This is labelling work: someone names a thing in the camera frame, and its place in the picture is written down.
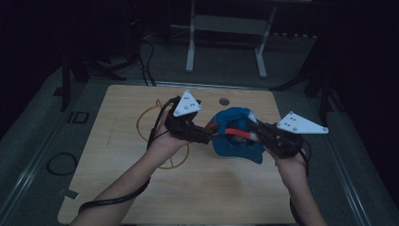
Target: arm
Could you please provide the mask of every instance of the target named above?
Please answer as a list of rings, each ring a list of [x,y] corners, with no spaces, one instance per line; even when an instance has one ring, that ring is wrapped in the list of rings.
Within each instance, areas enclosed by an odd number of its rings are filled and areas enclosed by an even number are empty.
[[[288,188],[295,210],[303,223],[307,226],[327,225],[309,189],[302,156],[298,153],[292,158],[279,158],[271,151],[267,151],[275,159],[282,182]]]
[[[164,125],[167,112],[157,129],[156,135],[167,131]],[[155,170],[170,159],[177,151],[189,142],[165,133],[156,138],[144,155],[126,170],[111,186],[104,190],[95,200],[106,200],[122,197],[138,190],[151,177]],[[119,204],[93,207],[84,210],[71,225],[120,225],[135,199]]]

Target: wooden tabletop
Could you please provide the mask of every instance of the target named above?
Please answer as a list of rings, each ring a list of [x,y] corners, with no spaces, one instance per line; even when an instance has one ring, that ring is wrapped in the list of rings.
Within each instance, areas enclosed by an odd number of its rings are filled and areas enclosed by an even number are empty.
[[[65,198],[58,214],[70,223],[79,206],[93,200],[144,154],[147,142],[136,122],[156,100],[164,104],[182,96],[188,88],[109,87],[83,151],[70,190],[76,200]],[[261,121],[280,120],[274,96],[268,91],[246,89],[189,89],[201,100],[194,119],[198,126],[232,106],[250,108]],[[219,103],[227,98],[227,106]],[[145,114],[139,131],[148,137],[160,108]],[[181,148],[172,158],[174,166],[186,156]],[[158,169],[149,187],[137,197],[123,223],[131,224],[260,224],[293,223],[289,194],[273,159],[267,152],[258,165],[244,158],[218,156],[212,146],[193,143],[185,162],[175,169]]]

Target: hand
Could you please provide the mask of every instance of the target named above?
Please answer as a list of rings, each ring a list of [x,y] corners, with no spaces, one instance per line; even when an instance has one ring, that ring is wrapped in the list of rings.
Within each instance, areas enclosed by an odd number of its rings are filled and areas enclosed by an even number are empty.
[[[191,143],[190,141],[176,138],[168,132],[168,129],[165,126],[167,115],[168,111],[165,111],[156,130],[154,136],[155,139],[147,150],[148,153],[154,153],[152,154],[152,160],[156,161],[159,166],[163,165],[168,159],[177,153],[180,148]]]
[[[306,163],[300,153],[297,153],[294,157],[280,158],[269,149],[266,150],[276,161],[282,182],[288,189],[303,186],[304,183],[307,183]]]

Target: triangular tag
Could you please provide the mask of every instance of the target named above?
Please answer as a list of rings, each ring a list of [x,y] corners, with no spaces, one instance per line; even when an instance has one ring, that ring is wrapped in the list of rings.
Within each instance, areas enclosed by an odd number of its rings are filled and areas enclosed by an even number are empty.
[[[179,117],[200,110],[201,110],[201,105],[199,105],[197,100],[193,97],[193,95],[191,95],[190,90],[186,90],[183,94],[182,99],[177,104],[177,107],[173,112],[173,116]]]
[[[278,124],[279,129],[294,134],[327,134],[328,128],[309,121],[294,112],[288,113]]]

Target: blue cloth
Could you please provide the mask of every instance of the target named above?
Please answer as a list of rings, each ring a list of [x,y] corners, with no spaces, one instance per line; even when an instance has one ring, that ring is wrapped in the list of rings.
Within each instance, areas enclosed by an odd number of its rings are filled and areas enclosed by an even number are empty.
[[[220,111],[210,121],[220,125],[218,135],[212,136],[214,150],[220,156],[243,157],[255,163],[263,162],[264,146],[260,142],[225,134],[226,128],[249,131],[247,119],[251,110],[243,107],[231,107]]]

